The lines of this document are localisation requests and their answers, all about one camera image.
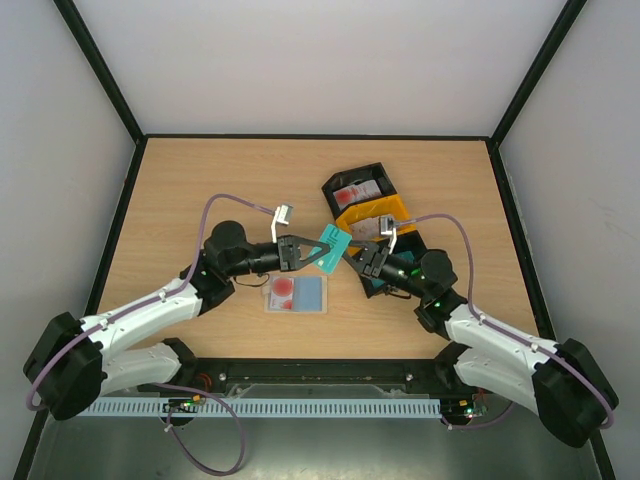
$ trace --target white wall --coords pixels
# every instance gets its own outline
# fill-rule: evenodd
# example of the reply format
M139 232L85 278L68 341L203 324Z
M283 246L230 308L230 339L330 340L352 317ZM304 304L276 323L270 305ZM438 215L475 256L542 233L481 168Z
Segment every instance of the white wall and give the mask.
M640 3L588 2L503 144L561 339L617 390L604 432L620 479L640 445Z
M0 2L0 478L33 413L22 366L83 312L133 143L51 1Z
M77 0L145 132L490 135L565 0Z

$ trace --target wooden table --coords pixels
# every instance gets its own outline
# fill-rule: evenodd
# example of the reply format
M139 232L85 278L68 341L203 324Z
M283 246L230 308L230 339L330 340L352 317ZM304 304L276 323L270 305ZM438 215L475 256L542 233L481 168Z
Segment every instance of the wooden table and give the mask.
M164 285L191 261L206 200L225 192L275 208L295 206L289 233L317 239L333 221L320 187L335 172L383 162L409 212L447 212L468 230L476 261L475 303L526 332L536 327L485 144L474 141L150 139L122 228L100 311ZM250 242L270 239L271 218L228 200L218 222L241 222ZM449 253L466 295L460 234L445 220L419 226ZM314 266L299 274L321 274ZM433 358L446 341L419 325L417 299L367 300L344 263L328 281L328 313L265 313L259 289L236 287L217 309L148 338L177 336L200 357Z

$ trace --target teal packet in bin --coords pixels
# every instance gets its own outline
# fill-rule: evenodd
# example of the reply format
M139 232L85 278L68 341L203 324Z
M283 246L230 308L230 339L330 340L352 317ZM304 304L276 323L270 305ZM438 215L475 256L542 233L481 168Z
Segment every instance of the teal packet in bin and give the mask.
M319 241L328 244L331 250L329 251L329 253L327 253L323 257L320 257L313 263L324 273L331 275L340 262L342 254L349 246L351 235L340 230L335 225L329 224L327 225L327 228L324 229L324 232L322 232ZM318 247L314 247L313 250L311 250L310 255L313 255L319 250L320 249Z

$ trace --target purple cable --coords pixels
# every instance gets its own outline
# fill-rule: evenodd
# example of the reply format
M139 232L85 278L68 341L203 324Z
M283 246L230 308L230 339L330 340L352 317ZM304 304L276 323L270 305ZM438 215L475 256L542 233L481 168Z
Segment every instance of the purple cable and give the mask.
M167 414L167 421L166 421L166 425L168 428L167 432L169 432L173 436L173 438L175 438L176 442L178 442L178 445L180 446L180 450L182 450L182 453L184 453L185 457L187 457L187 460L189 460L200 471L208 475L212 475L214 477L226 477L227 475L233 475L238 470L240 470L240 465L242 464L242 460L244 460L244 453L247 448L247 435L244 431L244 428L242 427L242 423L240 423L240 419L238 418L238 415L224 400L214 395L213 393L205 392L203 390L198 390L197 388L179 387L176 385L169 385L166 383L154 383L153 385L155 385L156 387L167 388L169 390L177 390L179 392L189 392L189 393L202 395L203 397L207 397L207 398L210 398L211 400L218 402L222 406L222 408L224 408L227 412L229 412L229 414L233 417L233 420L236 422L236 426L238 427L238 432L240 433L240 454L238 455L238 460L236 460L235 465L231 467L229 470L214 470L213 468L209 468L203 463L201 463L200 461L198 461L191 454L191 452L187 450L187 447L184 445L184 443L176 433L175 428L173 428L173 426L171 425L171 415L173 414L174 409L169 410L169 413Z
M423 220L431 220L434 218L444 218L447 219L451 222L453 222L456 227L458 227L458 230L460 230L460 233L462 234L462 239L464 240L464 246L467 249L467 258L469 260L469 287L467 290L467 299L469 301L469 311L471 312L471 314L480 322L481 325L486 325L487 327L491 328L492 330L501 333L502 335L505 335L509 338L511 338L512 340L515 340L516 342L526 346L527 348L531 348L531 346L533 345L533 342L527 340L526 338L521 337L520 335L517 335L513 332L510 332L509 330L502 328L500 325L497 325L493 322L491 322L490 320L487 320L486 318L482 318L480 313L478 313L478 311L475 309L475 305L473 304L473 299L472 299L472 295L473 295L473 282L474 282L474 276L475 276L475 269L474 269L474 265L473 265L473 253L471 251L471 242L469 241L469 235L467 235L467 232L465 231L464 227L462 226L462 223L460 223L460 221L455 218L453 215L449 215L448 213L432 213L430 215L423 215L422 217L418 217L412 220L406 220L404 222L398 222L397 227L404 227L406 225L412 225L418 222L422 222ZM538 351L540 351L541 353L543 353L544 355L546 355L547 357L549 357L551 360L553 360L554 362L558 363L561 367L563 367L567 372L569 372L571 375L573 375L582 385L584 385L584 387L589 390L589 392L596 398L596 400L598 400L598 402L600 402L600 404L602 405L602 408L604 408L604 411L607 413L607 419L606 421L600 425L600 429L606 429L606 428L610 428L613 423L614 423L614 415L613 415L613 410L611 409L611 407L609 406L609 403L607 402L607 400L604 398L604 395L602 395L598 389L596 387L593 386L593 384L587 380L585 378L584 375L582 375L578 370L576 370L575 368L573 368L564 358L556 355L555 353L547 350L544 347L538 346L537 347ZM513 406L513 403L498 417L496 417L495 419L491 420L490 422L487 423L482 423L480 425L468 425L468 426L454 426L454 425L450 425L449 422L447 422L444 417L442 417L443 421L445 422L445 424L447 426L449 426L450 428L453 428L455 430L474 430L477 428L484 428L485 426L491 426L491 425L495 425L496 423L504 420L504 418L506 418L506 416L511 412L511 408Z
M209 209L211 208L211 205L213 204L213 202L215 202L217 199L219 198L227 198L229 200L234 200L238 203L241 203L243 205L246 205L247 207L251 207L254 208L255 210L258 210L259 212L265 213L267 215L274 215L274 211L270 210L266 207L263 207L261 205L258 205L256 203L251 203L248 202L240 197L236 197L235 195L230 195L228 193L217 193L214 196L212 196L211 198L209 198L209 200L207 200L206 205L204 206L204 210L202 211L202 217L200 219L200 228L198 229L198 239L196 241L196 249L195 252L193 254L193 260L191 262L191 267L189 268L189 272L187 273L187 276L185 277L184 281L180 284L179 287L175 288L174 290L170 290L167 292L166 297L171 297L172 295L175 295L177 293L182 292L185 288L187 288L187 285L189 285L189 282L191 281L191 278L193 277L193 274L196 270L196 264L198 263L198 257L200 256L200 247L202 246L202 239L204 237L204 229L206 228L206 223L207 223L207 216L209 215ZM160 301L160 297L159 296L155 296L155 297L151 297L148 298L140 303L136 303L133 304L127 308L125 308L124 310L116 313L115 315L112 315L111 317L107 318L107 322L109 322L110 324L114 323L116 320L118 320L119 318L124 317L125 315L128 315L132 312L135 312L136 310L146 307L148 305L151 305L155 302ZM76 345L78 345L80 342L82 342L85 338L88 338L90 335L93 335L94 333L96 333L98 330L100 330L102 328L102 325L96 325L94 327L91 327L89 330L82 332L80 335L78 335L77 337L74 337L73 340L71 340L69 343L67 343L64 347L62 347L60 349L60 351L58 353L56 353L51 360L49 360L49 362L44 366L44 368L40 371L40 373L38 374L38 376L35 378L35 380L33 381L33 384L31 385L31 389L29 390L29 393L27 393L27 398L26 398L26 405L27 408L31 411L37 411L37 410L42 410L44 408L46 408L46 405L44 405L44 403L40 403L40 405L34 405L33 403L33 399L38 391L38 388L40 387L40 384L42 383L42 381L45 379L45 377L49 374L49 372L53 369L53 367L56 366L56 364L60 361L60 359L62 357L64 357L67 353L69 353L69 351L71 351L72 348L74 348Z

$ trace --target purple hose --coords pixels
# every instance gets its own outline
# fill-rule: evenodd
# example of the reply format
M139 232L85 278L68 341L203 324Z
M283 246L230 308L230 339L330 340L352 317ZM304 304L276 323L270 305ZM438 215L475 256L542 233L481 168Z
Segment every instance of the purple hose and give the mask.
M206 223L207 223L207 216L209 215L209 209L211 208L211 205L213 204L213 202L215 202L217 199L219 198L227 198L229 200L234 200L238 203L242 203L243 205L246 205L247 207L251 207L254 208L255 210L258 210L259 212L265 213L267 215L274 215L274 211L270 210L266 207L263 207L261 205L258 205L256 203L251 203L248 202L246 200L243 200L240 197L236 197L235 195L230 195L228 193L217 193L214 196L212 196L211 198L209 198L209 200L207 200L206 205L204 206L204 210L202 211L202 217L200 219L200 228L198 229L198 239L196 241L196 248L195 248L195 252L193 254L193 260L191 261L191 267L189 268L189 272L187 273L187 276L185 277L184 281L180 284L179 287L175 288L174 290L170 290L167 292L166 297L171 297L172 295L175 295L177 293L182 292L185 288L187 288L187 285L189 285L189 282L191 281L191 278L193 277L193 274L196 270L196 264L198 263L198 257L200 256L200 247L202 246L202 239L204 237L204 229L206 228ZM128 315L132 312L135 312L136 310L146 307L148 305L151 305L155 302L160 301L160 297L159 296L155 296L155 297L151 297L148 298L142 302L139 303L135 303L127 308L125 308L124 310L116 313L115 315L112 315L111 317L107 318L107 322L109 322L110 324L114 323L116 320L118 320L119 318L124 317L125 315ZM58 353L56 353L51 360L49 360L49 362L44 366L44 368L40 371L40 373L38 374L38 376L35 378L35 380L33 381L33 384L31 385L31 389L29 390L29 393L27 393L27 398L26 398L26 405L27 408L31 411L37 411L37 410L42 410L44 408L46 408L46 405L44 405L44 403L40 403L40 405L34 405L33 403L33 399L38 391L38 388L40 388L40 384L42 383L42 381L45 379L45 377L49 374L49 372L53 369L53 367L56 366L56 364L60 361L60 359L62 357L64 357L67 353L69 353L69 351L71 351L71 349L73 347L75 347L76 345L78 345L80 342L82 342L85 338L88 338L90 335L93 335L94 333L96 333L98 330L100 330L102 328L102 325L96 325L94 327L91 327L89 330L82 332L80 335L78 335L77 337L74 337L73 340L71 340L69 343L67 343L64 347L62 347L60 349L60 351Z
M500 325L497 325L491 322L490 320L487 320L486 318L483 319L480 316L480 313L478 313L478 311L476 310L475 305L473 304L473 297L472 297L475 269L473 265L473 253L471 251L471 242L469 241L469 235L467 235L467 232L462 226L462 223L460 223L460 221L457 218L455 218L453 215L449 215L448 213L432 213L430 215L423 215L422 217L418 217L412 220L398 222L397 227L400 228L406 225L412 225L418 222L422 222L423 220L431 220L434 218L444 218L453 222L456 225L456 227L458 227L458 230L460 230L460 233L462 234L462 239L464 240L464 246L467 250L467 258L469 261L469 287L467 290L467 300L469 301L468 306L471 314L480 322L480 324L486 325L492 330L511 338L512 340L526 346L527 348L531 348L531 346L533 345L533 342L527 340L526 338L521 337L520 335L510 332L505 328L502 328ZM556 355L555 353L541 346L538 346L537 348L538 348L538 351L540 351L541 353L543 353L544 355L552 359L554 362L558 363L561 367L563 367L566 371L568 371L571 375L573 375L582 385L584 385L584 387L587 390L589 390L589 392L596 398L596 400L600 402L600 404L602 405L602 408L604 408L605 412L607 413L607 419L602 425L600 425L599 428L600 429L610 428L615 421L613 410L609 406L609 403L604 398L604 396L598 391L598 389L594 387L593 384L589 380L587 380L584 375L582 375L578 370L573 368L564 358ZM490 422L482 423L480 425L454 426L454 425L450 425L449 422L447 422L444 419L444 417L442 417L442 419L447 426L449 426L454 430L475 430L478 428L484 428L484 427L489 427L491 425L495 425L496 423L504 420L508 416L508 414L511 413L512 407L513 407L513 403L501 415L494 418Z
M244 454L247 448L247 435L244 431L244 428L242 427L242 424L240 423L240 419L238 418L238 415L224 400L214 395L213 393L198 390L197 388L179 387L176 385L169 385L166 383L154 383L153 385L155 385L156 387L167 388L169 390L177 390L179 392L189 392L189 393L202 395L203 397L207 397L207 398L210 398L211 400L218 402L222 406L222 408L224 408L227 412L229 412L229 414L233 417L233 420L236 422L236 426L238 427L238 432L240 433L240 454L238 455L238 460L236 460L235 465L233 465L233 467L231 467L229 470L214 470L213 468L209 468L203 463L201 463L200 461L198 461L191 454L191 452L187 450L187 447L184 445L184 443L176 433L175 428L171 426L171 415L173 414L175 409L169 410L169 413L167 414L167 421L166 421L166 425L168 428L167 432L169 432L171 436L176 440L176 442L178 442L178 445L180 446L182 453L184 453L185 457L187 457L187 460L189 460L200 471L208 475L212 475L214 477L226 477L227 475L233 475L238 470L240 470L240 465L242 465L242 460L244 460Z

